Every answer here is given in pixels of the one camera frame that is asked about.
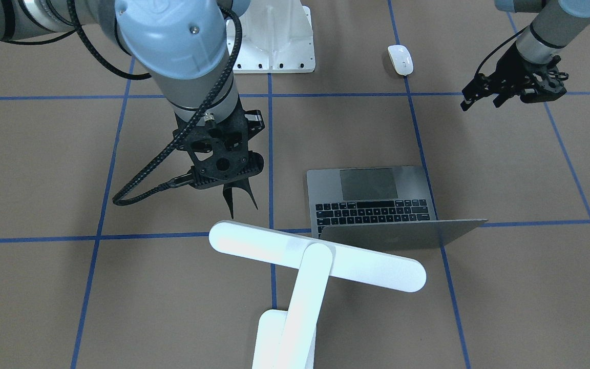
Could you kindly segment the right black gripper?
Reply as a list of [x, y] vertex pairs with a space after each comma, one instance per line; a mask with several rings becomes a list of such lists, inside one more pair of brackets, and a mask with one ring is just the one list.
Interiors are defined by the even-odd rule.
[[187, 174], [173, 179], [173, 187], [185, 185], [203, 190], [223, 186], [250, 190], [249, 178], [264, 168], [263, 157], [249, 150], [248, 142], [265, 128], [260, 110], [235, 109], [227, 119], [207, 119], [178, 141], [193, 165]]

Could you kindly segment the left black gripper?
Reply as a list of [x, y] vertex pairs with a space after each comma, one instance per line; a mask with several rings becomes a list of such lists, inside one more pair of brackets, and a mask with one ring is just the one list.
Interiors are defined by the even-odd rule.
[[477, 73], [474, 77], [475, 90], [462, 90], [460, 107], [467, 112], [482, 98], [494, 95], [493, 105], [500, 108], [507, 100], [519, 96], [523, 103], [552, 102], [566, 94], [564, 81], [567, 73], [560, 72], [559, 55], [551, 56], [550, 61], [537, 65], [525, 60], [513, 44], [496, 64], [490, 75]]

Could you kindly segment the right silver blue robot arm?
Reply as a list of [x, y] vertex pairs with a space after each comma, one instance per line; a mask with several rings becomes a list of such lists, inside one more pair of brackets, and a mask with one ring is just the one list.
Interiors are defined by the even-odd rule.
[[189, 185], [249, 190], [264, 168], [248, 141], [264, 128], [259, 111], [241, 105], [233, 67], [239, 20], [248, 1], [0, 1], [0, 42], [26, 45], [77, 34], [110, 72], [152, 79], [174, 110], [173, 139], [121, 191], [138, 186], [175, 150], [193, 162], [187, 174], [154, 192]]

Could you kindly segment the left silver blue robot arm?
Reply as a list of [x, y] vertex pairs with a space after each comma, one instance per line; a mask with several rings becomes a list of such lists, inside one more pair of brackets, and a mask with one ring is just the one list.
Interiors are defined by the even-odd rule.
[[462, 89], [461, 109], [494, 96], [494, 106], [519, 96], [523, 103], [553, 102], [566, 93], [567, 73], [560, 72], [559, 52], [590, 25], [590, 1], [496, 1], [503, 12], [534, 13], [524, 29], [505, 41], [509, 46], [494, 72], [475, 72]]

